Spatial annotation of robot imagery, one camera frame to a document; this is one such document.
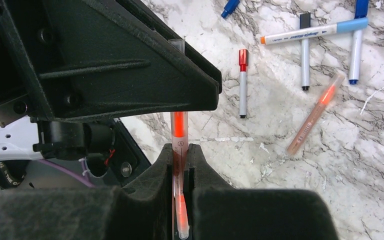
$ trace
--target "marble table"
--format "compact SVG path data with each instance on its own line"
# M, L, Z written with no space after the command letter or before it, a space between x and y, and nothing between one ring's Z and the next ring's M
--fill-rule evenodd
M384 240L384 0L371 0L360 81L344 81L298 153L285 150L336 72L348 74L352 34L310 39L309 92L301 90L301 44L265 46L260 37L350 20L354 0L144 0L169 27L221 70L215 111L189 113L190 143L236 188L295 188L324 199L344 240ZM238 50L249 50L247 118L239 118ZM170 114L123 118L150 161L171 141Z

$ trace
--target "blue marker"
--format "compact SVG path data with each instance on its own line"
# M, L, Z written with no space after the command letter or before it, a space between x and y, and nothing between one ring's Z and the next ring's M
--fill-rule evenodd
M313 26L300 30L278 33L261 37L261 43L265 45L284 43L294 40L322 37L332 34L341 34L355 30L365 29L369 24L367 17L362 17L349 21L341 21L334 24Z
M369 0L357 0L355 3L354 19L366 18L369 11ZM348 82L357 84L360 76L360 63L362 58L363 30L355 30L352 35L351 61L349 63Z
M227 18L230 14L233 13L233 11L236 9L236 7L239 5L239 0L229 0L224 6L224 11L221 13L222 18Z

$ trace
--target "gray marble vein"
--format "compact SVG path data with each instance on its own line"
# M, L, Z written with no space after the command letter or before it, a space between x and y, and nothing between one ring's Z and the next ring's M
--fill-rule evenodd
M189 113L189 139L228 183L313 190L341 239L384 240L384 0L370 1L359 84L343 83L293 157L285 149L330 77L348 73L352 34L310 39L308 93L300 85L300 43L265 46L260 37L298 29L307 11L312 26L350 20L355 1L242 0L227 20L220 17L225 0L143 2L222 72L218 108ZM241 48L250 54L246 119L238 116ZM122 121L151 161L171 141L169 113Z

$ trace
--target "light blue marker cap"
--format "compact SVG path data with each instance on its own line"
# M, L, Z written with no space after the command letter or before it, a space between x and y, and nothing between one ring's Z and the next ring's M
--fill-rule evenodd
M367 17L362 17L358 19L341 21L336 24L336 33L346 33L355 30L365 29L369 25L369 19Z

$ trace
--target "blue marker cap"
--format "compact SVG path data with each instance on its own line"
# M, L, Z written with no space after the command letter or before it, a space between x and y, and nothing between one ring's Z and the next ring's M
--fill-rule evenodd
M348 21L341 21L336 24L336 33L346 33L346 32L352 32L355 30L365 29L367 28L367 25L369 25L369 20L367 17L348 20Z
M369 0L357 0L355 2L355 15L354 19L361 19L367 16L369 11Z
M230 14L233 13L238 5L239 0L229 0L226 6L224 6L224 11L221 13L221 17L224 19L227 18Z

